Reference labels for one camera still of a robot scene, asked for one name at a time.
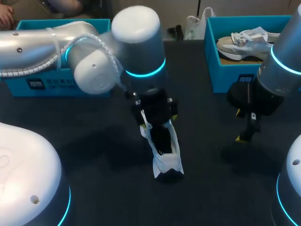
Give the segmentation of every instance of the shoebox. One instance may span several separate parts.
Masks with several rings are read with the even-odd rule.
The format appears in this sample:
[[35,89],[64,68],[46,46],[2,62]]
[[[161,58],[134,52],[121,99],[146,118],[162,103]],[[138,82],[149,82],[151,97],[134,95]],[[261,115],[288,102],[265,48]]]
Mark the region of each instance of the shoebox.
[[[23,20],[16,30],[35,30],[57,27],[76,20]],[[110,30],[109,19],[81,19],[92,24],[99,33]],[[89,95],[79,89],[70,69],[52,70],[18,78],[2,78],[15,97],[108,97],[110,93]]]
[[232,32],[262,27],[267,32],[280,33],[291,16],[221,16],[210,17],[205,33],[205,55],[214,93],[226,93],[231,84],[238,78],[255,77],[262,63],[255,57],[239,62],[224,59],[219,56],[216,48],[218,39],[231,36]]

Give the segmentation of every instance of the white cable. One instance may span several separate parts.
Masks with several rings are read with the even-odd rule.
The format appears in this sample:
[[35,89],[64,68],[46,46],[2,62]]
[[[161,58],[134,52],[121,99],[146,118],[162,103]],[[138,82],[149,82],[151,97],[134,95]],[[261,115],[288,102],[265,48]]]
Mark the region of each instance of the white cable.
[[[73,39],[72,41],[70,41],[69,43],[67,43],[60,50],[61,55],[64,55],[65,52],[67,51],[67,49],[71,45],[73,45],[74,43],[76,43],[77,41],[79,41],[80,39],[83,39],[83,38],[91,38],[91,39],[95,40],[97,43],[100,44],[100,46],[105,50],[105,52],[107,53],[109,59],[111,60],[111,62],[113,64],[113,67],[115,69],[117,78],[119,78],[120,77],[120,71],[119,71],[118,66],[116,64],[114,56],[112,55],[111,51],[106,46],[106,44],[100,38],[98,38],[97,36],[95,36],[93,34],[87,33],[87,34],[83,34],[83,35],[80,35],[80,36],[76,37],[75,39]],[[43,63],[43,64],[41,64],[41,65],[39,65],[37,67],[34,67],[34,68],[29,68],[29,69],[20,70],[20,71],[13,71],[13,72],[0,72],[0,77],[19,77],[19,76],[33,74],[33,73],[39,72],[41,70],[44,70],[46,68],[49,68],[56,60],[58,60],[58,54],[55,54],[53,57],[51,57],[50,60],[48,60],[47,62],[45,62],[45,63]]]
[[55,51],[56,51],[56,54],[58,55],[58,59],[57,62],[56,62],[56,70],[59,71],[62,67],[62,61],[61,61],[61,51],[60,51],[60,45],[59,45],[59,40],[57,38],[57,35],[54,33],[54,31],[52,30],[51,27],[48,27],[46,28],[49,32],[50,32],[50,35],[53,37],[53,43],[55,45]]

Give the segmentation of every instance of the plastic bag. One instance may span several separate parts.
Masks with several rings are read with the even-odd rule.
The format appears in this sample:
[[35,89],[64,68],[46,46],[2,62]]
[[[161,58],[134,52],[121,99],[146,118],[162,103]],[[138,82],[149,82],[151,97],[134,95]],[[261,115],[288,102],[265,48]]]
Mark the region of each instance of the plastic bag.
[[216,16],[211,7],[204,9],[202,18],[189,16],[186,19],[184,40],[204,39],[208,17]]

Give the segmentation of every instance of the dark table surface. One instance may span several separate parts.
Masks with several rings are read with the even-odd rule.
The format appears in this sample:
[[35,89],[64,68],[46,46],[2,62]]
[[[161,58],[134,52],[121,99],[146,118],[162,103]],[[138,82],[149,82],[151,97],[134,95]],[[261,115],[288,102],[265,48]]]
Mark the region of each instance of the dark table surface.
[[41,134],[70,181],[75,226],[271,226],[270,196],[292,142],[301,134],[301,95],[262,119],[252,144],[224,94],[213,94],[202,41],[167,42],[168,92],[179,100],[175,128],[184,179],[155,181],[152,155],[131,101],[13,98],[0,84],[0,121]]

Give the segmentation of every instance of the shoe lace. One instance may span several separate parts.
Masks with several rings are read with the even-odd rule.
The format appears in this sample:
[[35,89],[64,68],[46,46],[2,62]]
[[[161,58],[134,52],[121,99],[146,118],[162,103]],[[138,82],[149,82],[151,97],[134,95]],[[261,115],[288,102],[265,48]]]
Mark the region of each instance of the shoe lace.
[[252,41],[252,38],[248,35],[250,30],[245,30],[240,33],[231,33],[232,41],[235,44],[245,43],[247,41]]

